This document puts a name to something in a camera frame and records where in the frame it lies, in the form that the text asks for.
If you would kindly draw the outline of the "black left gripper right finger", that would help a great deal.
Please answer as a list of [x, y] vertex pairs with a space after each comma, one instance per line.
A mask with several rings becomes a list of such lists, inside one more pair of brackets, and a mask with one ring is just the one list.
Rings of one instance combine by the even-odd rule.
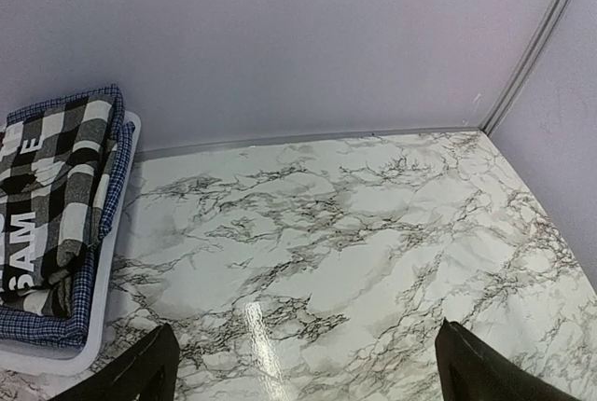
[[436, 336], [437, 370], [445, 400], [570, 400], [525, 372], [457, 322]]

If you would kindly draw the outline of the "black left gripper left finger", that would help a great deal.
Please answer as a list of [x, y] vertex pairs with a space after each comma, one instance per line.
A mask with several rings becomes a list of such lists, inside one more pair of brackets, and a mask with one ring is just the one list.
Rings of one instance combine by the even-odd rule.
[[170, 325], [160, 325], [101, 371], [52, 399], [172, 400], [180, 347]]

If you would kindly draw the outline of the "black white checked shirt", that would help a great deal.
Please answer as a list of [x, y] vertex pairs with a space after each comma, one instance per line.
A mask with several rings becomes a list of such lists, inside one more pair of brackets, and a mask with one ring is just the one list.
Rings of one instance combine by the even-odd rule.
[[75, 274], [104, 235], [120, 115], [94, 92], [2, 128], [2, 305], [71, 316]]

